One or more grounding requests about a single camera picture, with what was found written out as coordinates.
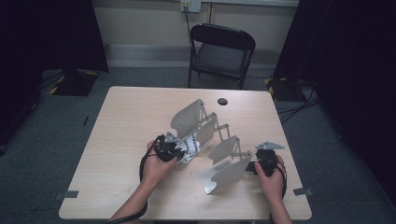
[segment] black cable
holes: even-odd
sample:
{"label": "black cable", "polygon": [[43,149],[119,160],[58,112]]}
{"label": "black cable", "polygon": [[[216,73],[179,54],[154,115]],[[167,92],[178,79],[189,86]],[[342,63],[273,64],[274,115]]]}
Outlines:
{"label": "black cable", "polygon": [[184,16],[186,17],[186,23],[187,23],[187,36],[189,37],[189,45],[190,45],[190,49],[191,49],[189,8],[188,7],[183,7],[183,9],[184,9]]}
{"label": "black cable", "polygon": [[121,218],[118,218],[118,219],[115,219],[112,221],[108,221],[106,224],[122,224],[127,221],[132,221],[132,220],[138,219],[146,214],[146,212],[148,211],[148,206],[149,206],[149,204],[146,203],[145,206],[142,208],[142,210],[140,210],[138,213],[133,214],[128,217],[121,217]]}
{"label": "black cable", "polygon": [[212,23],[212,8],[213,8],[213,3],[210,4],[209,23]]}
{"label": "black cable", "polygon": [[59,73],[57,73],[57,74],[55,74],[55,75],[52,75],[52,76],[50,76],[50,77],[46,77],[46,78],[43,79],[43,81],[47,81],[47,80],[50,79],[50,78],[59,76],[59,75],[62,74],[62,73],[63,73],[63,72],[59,72]]}
{"label": "black cable", "polygon": [[288,113],[290,112],[288,115],[283,116],[280,120],[280,122],[283,124],[285,123],[287,120],[289,120],[291,117],[293,117],[295,114],[297,114],[299,111],[303,110],[304,108],[308,108],[311,107],[315,104],[318,103],[318,98],[316,100],[311,101],[312,95],[314,94],[315,88],[312,88],[312,91],[308,97],[308,99],[305,101],[305,103],[299,107],[294,107],[293,109],[289,109],[286,111],[280,111],[278,112],[278,114],[283,114],[283,113]]}
{"label": "black cable", "polygon": [[[313,88],[312,91],[311,91],[311,93],[310,93],[310,97],[312,97],[313,91],[315,91],[315,89],[316,89],[316,84],[315,84],[315,83],[311,83],[311,84],[308,84],[307,86],[310,86],[310,87]],[[296,105],[296,106],[292,106],[292,107],[277,108],[276,110],[285,110],[285,111],[280,111],[280,112],[278,112],[278,114],[281,114],[281,113],[290,112],[290,111],[292,111],[292,110],[294,110],[294,109],[298,109],[298,108],[300,108],[300,107],[301,107],[300,105]]]}
{"label": "black cable", "polygon": [[272,77],[272,75],[271,75],[270,77],[254,77],[254,76],[247,76],[247,77],[253,77],[253,78],[258,78],[258,79],[260,79],[260,78],[264,78],[264,79],[266,79],[266,78],[271,78],[271,77]]}
{"label": "black cable", "polygon": [[279,172],[282,174],[283,177],[283,188],[282,188],[282,199],[285,197],[285,193],[286,193],[286,189],[288,188],[288,173],[286,173],[286,167],[282,162],[278,162],[278,164],[280,164],[282,166],[282,168],[285,170],[285,172],[283,172],[283,170],[276,165],[276,169],[279,170]]}

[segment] electrical cable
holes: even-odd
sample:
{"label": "electrical cable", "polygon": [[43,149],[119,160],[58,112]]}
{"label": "electrical cable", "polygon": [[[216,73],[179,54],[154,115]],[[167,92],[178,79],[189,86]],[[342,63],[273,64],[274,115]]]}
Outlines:
{"label": "electrical cable", "polygon": [[191,49],[189,8],[188,7],[183,7],[183,9],[184,9],[184,16],[186,17],[186,23],[187,23],[187,37],[189,38],[189,45],[190,45],[190,49]]}
{"label": "electrical cable", "polygon": [[252,78],[257,78],[257,79],[261,79],[261,78],[264,78],[264,79],[266,79],[266,78],[271,78],[271,77],[272,77],[272,75],[271,75],[271,76],[269,76],[269,77],[254,77],[254,76],[247,76],[247,77],[252,77]]}
{"label": "electrical cable", "polygon": [[212,23],[212,8],[213,8],[213,3],[210,3],[209,23]]}
{"label": "electrical cable", "polygon": [[56,76],[59,76],[59,75],[62,74],[62,73],[63,73],[63,72],[59,72],[59,73],[57,73],[57,74],[55,74],[55,75],[52,75],[52,76],[50,76],[50,77],[46,77],[46,78],[43,79],[43,81],[47,81],[48,79],[51,79],[51,78],[56,77]]}
{"label": "electrical cable", "polygon": [[284,116],[280,119],[280,120],[281,120],[281,123],[282,123],[282,124],[285,123],[287,120],[289,120],[289,119],[290,119],[291,117],[293,117],[295,114],[297,114],[299,111],[301,111],[301,110],[303,110],[303,109],[305,109],[305,108],[311,107],[311,106],[313,106],[313,105],[316,105],[316,104],[319,102],[319,99],[318,99],[318,98],[311,101],[311,98],[312,98],[312,96],[313,96],[314,91],[315,91],[315,88],[312,88],[312,91],[311,91],[311,93],[310,93],[308,99],[307,99],[307,100],[305,101],[305,103],[304,103],[303,105],[301,105],[301,106],[295,106],[295,107],[291,107],[291,108],[279,108],[279,109],[286,109],[286,110],[277,112],[278,115],[284,114],[284,113],[289,113],[289,114],[287,114],[287,115],[284,115]]}

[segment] handheld controller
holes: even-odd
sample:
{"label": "handheld controller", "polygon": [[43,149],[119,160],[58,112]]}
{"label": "handheld controller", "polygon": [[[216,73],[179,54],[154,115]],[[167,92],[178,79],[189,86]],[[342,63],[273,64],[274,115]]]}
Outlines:
{"label": "handheld controller", "polygon": [[181,151],[181,148],[176,148],[177,144],[174,142],[166,142],[165,135],[160,135],[157,137],[160,141],[158,145],[154,146],[154,150],[158,155],[158,158],[162,161],[170,161],[174,157],[177,157],[177,160],[180,160],[183,156],[185,151]]}
{"label": "handheld controller", "polygon": [[[277,156],[272,149],[258,149],[256,152],[257,160],[264,170],[266,176],[271,176],[277,167]],[[247,166],[247,171],[257,174],[254,167],[254,161],[251,161]]]}

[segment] black chair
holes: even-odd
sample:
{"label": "black chair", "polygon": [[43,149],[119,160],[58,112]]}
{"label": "black chair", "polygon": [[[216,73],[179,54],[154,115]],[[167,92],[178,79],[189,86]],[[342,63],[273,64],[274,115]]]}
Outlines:
{"label": "black chair", "polygon": [[[213,24],[198,24],[190,30],[191,71],[239,80],[242,90],[250,66],[253,51],[256,48],[254,38],[248,33],[229,27]],[[198,52],[195,43],[202,43]]]}

